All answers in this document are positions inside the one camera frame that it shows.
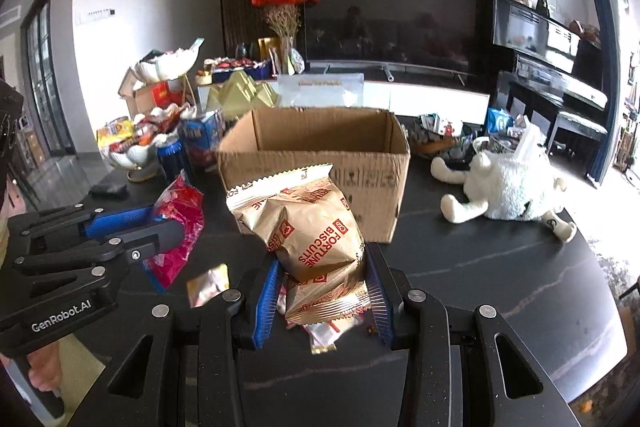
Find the person left hand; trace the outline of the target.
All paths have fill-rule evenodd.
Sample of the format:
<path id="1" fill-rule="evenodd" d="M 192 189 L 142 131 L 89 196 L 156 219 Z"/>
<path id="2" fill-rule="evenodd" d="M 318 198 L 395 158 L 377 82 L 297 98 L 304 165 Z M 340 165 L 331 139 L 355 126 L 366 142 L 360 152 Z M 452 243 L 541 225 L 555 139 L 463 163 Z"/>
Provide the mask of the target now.
<path id="1" fill-rule="evenodd" d="M 53 391 L 62 381 L 60 346 L 50 343 L 27 355 L 30 383 L 41 392 Z"/>

